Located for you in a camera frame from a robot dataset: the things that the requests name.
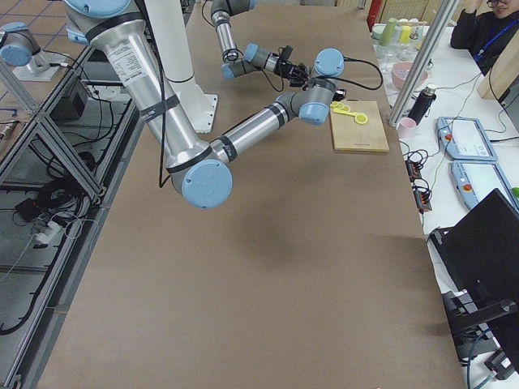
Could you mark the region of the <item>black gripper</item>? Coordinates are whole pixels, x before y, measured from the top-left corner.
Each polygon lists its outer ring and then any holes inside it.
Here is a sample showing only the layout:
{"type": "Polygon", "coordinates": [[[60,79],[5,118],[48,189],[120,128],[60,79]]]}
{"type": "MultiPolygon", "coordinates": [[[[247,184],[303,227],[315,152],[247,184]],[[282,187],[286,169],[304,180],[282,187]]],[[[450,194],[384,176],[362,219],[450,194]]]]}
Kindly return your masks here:
{"type": "Polygon", "coordinates": [[[303,63],[293,64],[290,55],[293,48],[289,45],[278,49],[276,74],[287,79],[291,87],[303,87],[309,79],[309,71],[303,63]]]}

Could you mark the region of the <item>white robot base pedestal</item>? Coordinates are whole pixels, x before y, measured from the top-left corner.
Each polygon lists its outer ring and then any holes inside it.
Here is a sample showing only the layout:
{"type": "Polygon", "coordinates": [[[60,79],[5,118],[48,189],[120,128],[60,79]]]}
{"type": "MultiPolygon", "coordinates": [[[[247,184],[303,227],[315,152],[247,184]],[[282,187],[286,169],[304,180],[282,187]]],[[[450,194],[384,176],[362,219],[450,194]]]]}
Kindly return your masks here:
{"type": "Polygon", "coordinates": [[[206,94],[195,80],[181,3],[170,0],[144,2],[169,81],[195,131],[207,134],[212,129],[218,97],[206,94]]]}

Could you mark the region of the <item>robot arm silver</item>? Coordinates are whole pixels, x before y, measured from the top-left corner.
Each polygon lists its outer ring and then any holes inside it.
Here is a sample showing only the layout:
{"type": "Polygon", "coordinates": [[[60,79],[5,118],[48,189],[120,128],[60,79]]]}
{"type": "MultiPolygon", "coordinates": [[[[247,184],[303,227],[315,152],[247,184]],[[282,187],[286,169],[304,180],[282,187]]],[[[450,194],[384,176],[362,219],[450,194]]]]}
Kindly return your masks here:
{"type": "Polygon", "coordinates": [[[192,206],[214,208],[233,187],[229,163],[294,118],[322,124],[335,99],[345,59],[334,48],[317,55],[311,69],[286,54],[254,45],[240,53],[229,20],[255,7],[253,1],[215,1],[211,20],[228,77],[271,71],[302,84],[302,91],[279,96],[211,142],[199,124],[214,110],[214,99],[194,81],[182,9],[174,1],[69,1],[69,37],[100,50],[135,102],[139,115],[161,145],[161,171],[192,206]]]}
{"type": "Polygon", "coordinates": [[[224,77],[234,79],[256,71],[269,71],[281,79],[288,80],[291,87],[302,87],[309,79],[309,70],[302,63],[295,64],[290,61],[293,51],[291,46],[280,47],[276,53],[262,49],[254,43],[248,44],[245,52],[237,47],[230,18],[253,10],[255,5],[256,1],[252,0],[212,2],[211,23],[221,47],[221,70],[224,77]]]}

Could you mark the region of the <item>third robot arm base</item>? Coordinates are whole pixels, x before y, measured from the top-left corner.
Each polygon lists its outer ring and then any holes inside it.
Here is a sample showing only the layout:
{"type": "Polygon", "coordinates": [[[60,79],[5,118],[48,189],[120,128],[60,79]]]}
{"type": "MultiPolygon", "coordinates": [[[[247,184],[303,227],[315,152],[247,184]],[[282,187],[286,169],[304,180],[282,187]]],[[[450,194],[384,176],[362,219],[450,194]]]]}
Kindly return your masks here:
{"type": "Polygon", "coordinates": [[[20,81],[50,82],[58,72],[22,22],[1,26],[1,59],[14,67],[13,72],[20,81]]]}

